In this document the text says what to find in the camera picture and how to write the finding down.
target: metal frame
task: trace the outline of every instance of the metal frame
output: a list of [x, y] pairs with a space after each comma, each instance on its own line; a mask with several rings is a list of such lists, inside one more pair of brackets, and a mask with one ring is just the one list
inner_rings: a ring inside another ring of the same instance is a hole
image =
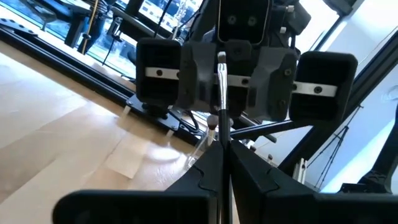
[[255, 139], [259, 136], [278, 133], [281, 131], [288, 131], [291, 129], [302, 128], [308, 126], [305, 122], [294, 122], [291, 120], [272, 123], [272, 124], [260, 124], [257, 126], [241, 128], [239, 130], [231, 131], [231, 138], [235, 140], [241, 139]]
[[[343, 120], [375, 89], [398, 63], [398, 32], [390, 38], [355, 79]], [[340, 126], [313, 127], [282, 161], [279, 169], [292, 175], [301, 158], [309, 160]]]

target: metal rod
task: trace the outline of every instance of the metal rod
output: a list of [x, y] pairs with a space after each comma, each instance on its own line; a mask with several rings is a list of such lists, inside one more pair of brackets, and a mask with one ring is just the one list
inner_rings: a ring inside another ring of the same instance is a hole
[[[255, 123], [254, 121], [250, 120], [249, 118], [241, 115], [239, 117], [239, 120], [242, 121], [242, 123], [248, 125], [249, 127], [253, 127], [253, 126], [257, 126], [258, 124]], [[267, 138], [268, 140], [272, 141], [273, 143], [276, 143], [277, 139], [272, 136], [271, 134], [266, 134], [264, 135], [265, 138]]]
[[227, 66], [226, 54], [220, 52], [218, 55], [218, 80], [220, 89], [220, 109], [218, 111], [218, 132], [219, 140], [223, 146], [223, 190], [222, 190], [222, 206], [221, 206], [221, 223], [232, 224], [232, 187], [231, 172], [229, 168], [229, 141], [231, 137], [229, 132], [231, 129], [227, 110], [228, 84], [227, 84]]
[[272, 123], [272, 124], [260, 124], [253, 127], [247, 127], [231, 131], [231, 138], [236, 140], [251, 139], [267, 134], [278, 133], [281, 131], [288, 131], [291, 129], [301, 128], [305, 126], [308, 126], [308, 123], [298, 122], [298, 121], [295, 122], [291, 120]]

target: white wall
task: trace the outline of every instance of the white wall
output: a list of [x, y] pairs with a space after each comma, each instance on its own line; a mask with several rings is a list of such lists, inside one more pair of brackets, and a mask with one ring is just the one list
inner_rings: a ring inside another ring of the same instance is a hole
[[[357, 71], [359, 73], [387, 42], [388, 39], [385, 38], [391, 35], [392, 31], [396, 29], [398, 25], [398, 13], [396, 12], [398, 1], [364, 0], [358, 1], [354, 7], [356, 8], [354, 13], [340, 24], [332, 37], [324, 44], [322, 50], [353, 54], [360, 62]], [[384, 116], [392, 111], [390, 108], [384, 107], [385, 111], [377, 111], [377, 113], [371, 109], [374, 108], [376, 110], [380, 106], [379, 95], [383, 90], [385, 90], [385, 86], [374, 97], [369, 97], [369, 101], [364, 102], [366, 107], [358, 113], [357, 118], [350, 125], [351, 129], [340, 149], [340, 153], [336, 156], [323, 186], [329, 183], [391, 121], [391, 117], [386, 118], [386, 120], [381, 119], [382, 114]], [[371, 125], [374, 131], [364, 130], [362, 128], [363, 124]], [[260, 138], [255, 143], [257, 153], [263, 156], [272, 154], [274, 162], [279, 164], [309, 130], [310, 127], [306, 127], [277, 133], [275, 134], [278, 136], [276, 144], [268, 143], [266, 139]], [[329, 159], [332, 150], [333, 147], [326, 150], [308, 169], [307, 181], [311, 184], [315, 184], [318, 180], [320, 172]]]

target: black plastic housing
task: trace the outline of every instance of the black plastic housing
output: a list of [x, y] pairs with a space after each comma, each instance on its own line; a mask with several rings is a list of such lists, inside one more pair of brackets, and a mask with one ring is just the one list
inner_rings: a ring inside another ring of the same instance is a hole
[[136, 95], [141, 102], [158, 106], [174, 105], [178, 80], [146, 76], [146, 68], [180, 68], [181, 45], [174, 40], [143, 38], [137, 43]]
[[341, 123], [358, 61], [351, 54], [305, 52], [297, 65], [295, 81], [337, 86], [335, 97], [292, 94], [289, 116], [309, 124]]

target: black wire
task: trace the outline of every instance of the black wire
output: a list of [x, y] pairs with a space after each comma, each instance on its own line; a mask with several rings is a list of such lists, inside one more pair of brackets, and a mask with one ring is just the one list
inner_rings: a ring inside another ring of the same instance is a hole
[[184, 127], [186, 127], [190, 132], [192, 133], [199, 133], [200, 128], [199, 128], [199, 124], [198, 121], [196, 120], [196, 118], [193, 116], [191, 111], [186, 111], [189, 115], [189, 117], [192, 119], [193, 121], [193, 125], [195, 125], [195, 127], [192, 127], [192, 125], [188, 122], [186, 122], [185, 120], [179, 118], [177, 115], [175, 115], [172, 111], [169, 111], [169, 113], [175, 118], [177, 119], [177, 121], [180, 122], [181, 125], [183, 125]]
[[192, 16], [191, 17], [189, 17], [189, 19], [187, 20], [187, 21], [185, 21], [185, 22], [183, 22], [179, 27], [178, 27], [178, 29], [181, 29], [185, 24], [187, 24], [189, 21], [191, 21], [191, 19], [195, 16], [199, 16], [200, 15], [200, 12], [198, 12], [198, 11], [196, 11], [194, 14], [192, 14]]
[[161, 25], [161, 23], [162, 23], [162, 21], [163, 21], [164, 16], [166, 15], [166, 11], [169, 9], [169, 7], [170, 7], [172, 1], [173, 1], [173, 0], [169, 0], [169, 1], [167, 2], [167, 4], [166, 4], [166, 7], [163, 9], [162, 15], [160, 16], [159, 22], [157, 23], [157, 26], [156, 26], [154, 38], [156, 38], [156, 36], [157, 36], [157, 33], [158, 33], [159, 29], [160, 29], [160, 25]]
[[105, 62], [106, 62], [106, 59], [108, 58], [109, 54], [111, 53], [111, 50], [112, 50], [112, 47], [113, 47], [113, 44], [114, 44], [114, 40], [115, 40], [115, 38], [113, 38], [113, 40], [112, 40], [112, 44], [111, 44], [111, 46], [109, 47], [109, 51], [108, 51], [108, 53], [106, 54], [104, 61], [102, 62], [102, 66], [104, 66], [104, 64], [105, 64]]

